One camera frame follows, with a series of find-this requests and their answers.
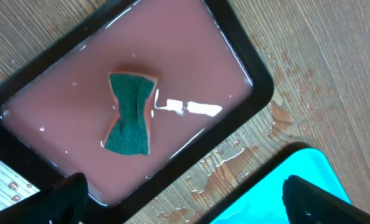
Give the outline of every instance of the green sponge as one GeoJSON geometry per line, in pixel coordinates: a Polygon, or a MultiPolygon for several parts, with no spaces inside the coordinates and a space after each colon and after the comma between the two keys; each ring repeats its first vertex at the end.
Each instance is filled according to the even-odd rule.
{"type": "Polygon", "coordinates": [[[123,155],[148,155],[145,103],[154,91],[155,80],[129,73],[112,73],[109,79],[120,117],[108,133],[104,147],[123,155]]]}

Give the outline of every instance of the wooden table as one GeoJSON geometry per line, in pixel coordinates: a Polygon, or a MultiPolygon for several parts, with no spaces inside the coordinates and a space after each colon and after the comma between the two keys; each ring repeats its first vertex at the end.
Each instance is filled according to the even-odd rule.
{"type": "MultiPolygon", "coordinates": [[[[0,82],[104,2],[0,0],[0,82]]],[[[370,0],[230,2],[275,80],[273,99],[129,223],[192,223],[294,141],[321,149],[370,213],[370,0]]]]}

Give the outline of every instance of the green scouring pad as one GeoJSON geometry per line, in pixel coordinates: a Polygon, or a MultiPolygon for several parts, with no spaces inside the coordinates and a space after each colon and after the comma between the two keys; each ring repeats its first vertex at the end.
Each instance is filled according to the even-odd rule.
{"type": "Polygon", "coordinates": [[[123,155],[148,155],[149,131],[145,114],[151,113],[145,113],[145,103],[154,91],[156,80],[130,73],[112,73],[109,79],[118,100],[120,117],[114,121],[104,147],[123,155]]]}

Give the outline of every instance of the cyan plastic object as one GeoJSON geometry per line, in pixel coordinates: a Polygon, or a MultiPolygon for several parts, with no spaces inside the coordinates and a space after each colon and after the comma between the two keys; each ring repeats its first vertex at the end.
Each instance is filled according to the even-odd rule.
{"type": "Polygon", "coordinates": [[[295,152],[282,162],[212,223],[289,223],[282,201],[282,187],[290,175],[297,175],[351,204],[325,155],[308,148],[295,152]]]}

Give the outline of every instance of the pink liquid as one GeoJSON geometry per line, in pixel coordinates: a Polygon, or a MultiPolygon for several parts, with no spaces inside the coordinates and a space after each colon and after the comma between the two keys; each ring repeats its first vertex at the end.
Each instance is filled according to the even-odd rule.
{"type": "Polygon", "coordinates": [[[141,1],[107,26],[11,98],[1,116],[63,175],[83,172],[90,193],[113,205],[252,87],[202,1],[141,1]],[[158,77],[148,156],[101,146],[117,116],[108,79],[117,70],[158,77]]]}

